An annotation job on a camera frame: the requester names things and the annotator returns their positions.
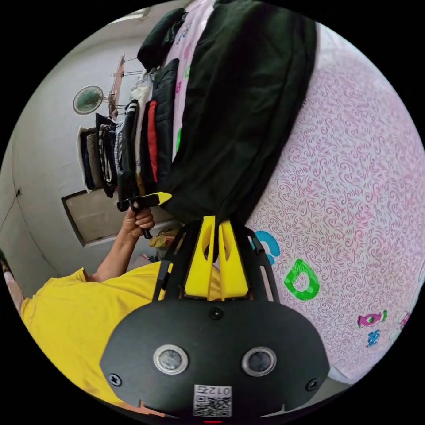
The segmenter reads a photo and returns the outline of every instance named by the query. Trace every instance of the pink patterned fabric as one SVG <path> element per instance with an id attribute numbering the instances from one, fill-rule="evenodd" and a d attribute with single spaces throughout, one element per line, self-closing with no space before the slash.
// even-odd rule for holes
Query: pink patterned fabric
<path id="1" fill-rule="evenodd" d="M 191 5 L 168 55 L 180 59 L 174 147 L 213 3 Z M 318 28 L 305 105 L 247 225 L 269 253 L 281 303 L 312 321 L 333 368 L 355 382 L 398 336 L 425 280 L 425 152 L 384 76 Z"/>
<path id="2" fill-rule="evenodd" d="M 175 58 L 179 59 L 176 96 L 174 100 L 173 159 L 177 152 L 179 130 L 182 127 L 187 81 L 189 78 L 193 52 L 207 25 L 208 18 L 213 11 L 214 3 L 215 0 L 196 0 L 187 7 L 185 22 L 178 31 L 174 44 L 166 59 L 166 64 Z"/>

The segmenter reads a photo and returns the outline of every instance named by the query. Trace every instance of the printed number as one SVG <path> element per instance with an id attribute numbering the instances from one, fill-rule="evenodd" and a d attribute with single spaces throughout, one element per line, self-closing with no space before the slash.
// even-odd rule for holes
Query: printed number
<path id="1" fill-rule="evenodd" d="M 232 387 L 195 385 L 193 415 L 204 417 L 232 416 Z"/>

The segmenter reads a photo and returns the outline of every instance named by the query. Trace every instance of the black jacket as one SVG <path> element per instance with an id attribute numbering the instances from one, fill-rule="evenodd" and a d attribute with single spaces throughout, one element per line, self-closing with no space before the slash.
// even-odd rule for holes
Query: black jacket
<path id="1" fill-rule="evenodd" d="M 137 58 L 146 70 L 158 68 L 165 61 L 186 15 L 183 8 L 167 12 L 145 38 Z"/>
<path id="2" fill-rule="evenodd" d="M 301 109 L 313 72 L 316 25 L 258 1 L 217 1 L 194 51 L 180 147 L 160 189 L 189 223 L 245 223 Z"/>

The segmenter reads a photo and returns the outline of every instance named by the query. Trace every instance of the white wall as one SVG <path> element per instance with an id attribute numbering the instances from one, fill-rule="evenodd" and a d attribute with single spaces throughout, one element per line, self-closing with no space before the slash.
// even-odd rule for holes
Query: white wall
<path id="1" fill-rule="evenodd" d="M 11 143 L 0 171 L 0 225 L 0 247 L 24 295 L 31 296 L 57 272 L 35 245 L 15 197 Z"/>
<path id="2" fill-rule="evenodd" d="M 152 28 L 167 10 L 181 3 L 185 2 L 152 8 L 148 16 L 152 22 L 148 28 Z M 127 28 L 123 32 L 123 25 L 131 26 L 131 31 Z M 113 243 L 113 239 L 109 239 L 82 247 L 61 201 L 64 196 L 84 190 L 76 158 L 76 134 L 80 125 L 95 124 L 95 114 L 75 114 L 73 98 L 79 89 L 91 84 L 108 92 L 119 57 L 122 54 L 126 54 L 126 59 L 136 57 L 149 32 L 145 25 L 146 22 L 132 20 L 108 25 L 101 30 L 103 40 L 108 42 L 101 42 L 98 37 L 97 45 L 86 42 L 84 48 L 74 49 L 40 84 L 15 127 L 12 168 L 15 187 L 22 191 L 18 199 L 22 215 L 40 251 L 60 275 L 73 273 L 80 267 L 94 272 Z M 137 26 L 141 36 L 123 38 L 137 33 Z M 142 70 L 142 66 L 134 60 L 126 63 L 125 70 Z M 124 77 L 120 104 L 128 102 L 129 90 L 136 80 L 137 76 Z M 107 115 L 107 105 L 102 105 L 97 112 Z M 156 227 L 151 233 L 155 235 L 161 228 Z M 141 253 L 155 253 L 144 238 L 136 246 L 133 258 Z"/>

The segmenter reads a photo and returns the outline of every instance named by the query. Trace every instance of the hanging clothes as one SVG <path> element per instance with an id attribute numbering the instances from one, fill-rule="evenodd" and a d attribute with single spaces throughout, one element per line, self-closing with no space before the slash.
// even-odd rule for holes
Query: hanging clothes
<path id="1" fill-rule="evenodd" d="M 173 160 L 180 143 L 182 117 L 186 102 L 186 88 L 193 52 L 214 10 L 215 1 L 201 0 L 188 5 L 185 22 L 179 29 L 165 62 L 165 65 L 167 65 L 173 59 L 179 59 L 176 94 L 174 97 Z"/>
<path id="2" fill-rule="evenodd" d="M 96 163 L 101 170 L 102 187 L 108 198 L 114 196 L 118 184 L 113 148 L 109 138 L 109 131 L 115 130 L 115 126 L 110 118 L 96 113 Z"/>
<path id="3" fill-rule="evenodd" d="M 140 161 L 141 161 L 141 178 L 145 185 L 146 194 L 156 192 L 156 183 L 151 165 L 151 155 L 149 152 L 148 132 L 151 128 L 149 123 L 149 111 L 151 110 L 152 100 L 147 103 L 145 113 L 143 115 L 142 133 L 140 137 Z"/>
<path id="4" fill-rule="evenodd" d="M 102 187 L 102 177 L 101 177 L 101 171 L 97 168 L 97 162 L 96 162 L 96 150 L 97 150 L 97 143 L 96 143 L 96 135 L 95 132 L 96 129 L 93 128 L 93 132 L 89 133 L 87 135 L 87 152 L 89 154 L 89 165 L 90 165 L 90 171 L 93 178 L 93 184 L 95 189 L 100 189 Z"/>
<path id="5" fill-rule="evenodd" d="M 215 3 L 193 54 L 180 147 L 160 185 L 173 195 L 168 213 L 184 223 L 246 222 L 301 108 L 315 52 L 308 18 L 263 2 Z"/>
<path id="6" fill-rule="evenodd" d="M 157 180 L 162 184 L 168 177 L 173 161 L 174 96 L 179 59 L 173 59 L 155 76 L 152 100 L 157 103 L 155 128 L 157 139 Z"/>
<path id="7" fill-rule="evenodd" d="M 115 146 L 114 146 L 114 162 L 116 171 L 121 171 L 121 156 L 123 154 L 121 132 L 123 130 L 124 121 L 120 121 L 115 127 Z"/>
<path id="8" fill-rule="evenodd" d="M 152 174 L 155 183 L 158 183 L 158 144 L 155 123 L 157 106 L 157 101 L 153 100 L 150 102 L 147 112 L 147 144 L 149 148 L 149 158 L 151 160 Z"/>
<path id="9" fill-rule="evenodd" d="M 139 192 L 136 183 L 136 161 L 134 152 L 138 114 L 139 103 L 136 99 L 133 99 L 125 107 L 125 119 L 121 131 L 122 158 L 121 170 L 118 172 L 120 200 L 124 200 L 127 196 L 136 196 Z"/>
<path id="10" fill-rule="evenodd" d="M 145 69 L 150 71 L 162 65 L 185 21 L 186 14 L 183 8 L 167 12 L 145 38 L 137 53 L 137 58 Z"/>
<path id="11" fill-rule="evenodd" d="M 91 193 L 95 189 L 94 180 L 92 177 L 89 152 L 87 148 L 87 136 L 94 134 L 96 128 L 79 127 L 77 133 L 77 160 L 80 166 L 81 177 L 84 188 L 87 193 Z"/>
<path id="12" fill-rule="evenodd" d="M 81 156 L 84 164 L 84 174 L 85 174 L 85 182 L 90 191 L 94 189 L 94 182 L 92 177 L 92 172 L 90 169 L 89 162 L 89 151 L 87 150 L 87 136 L 89 133 L 85 132 L 81 134 Z"/>
<path id="13" fill-rule="evenodd" d="M 135 166 L 136 166 L 135 168 L 136 181 L 137 181 L 137 186 L 139 187 L 139 191 L 141 195 L 144 195 L 146 193 L 146 187 L 141 174 L 142 164 L 141 164 L 141 158 L 140 158 L 140 138 L 142 134 L 142 122 L 143 122 L 143 116 L 145 113 L 145 107 L 146 107 L 146 103 L 150 100 L 153 84 L 154 83 L 152 79 L 152 74 L 148 72 L 144 72 L 141 78 L 139 79 L 138 84 L 135 85 L 130 92 L 130 99 L 137 100 L 139 103 L 134 152 L 135 152 Z"/>

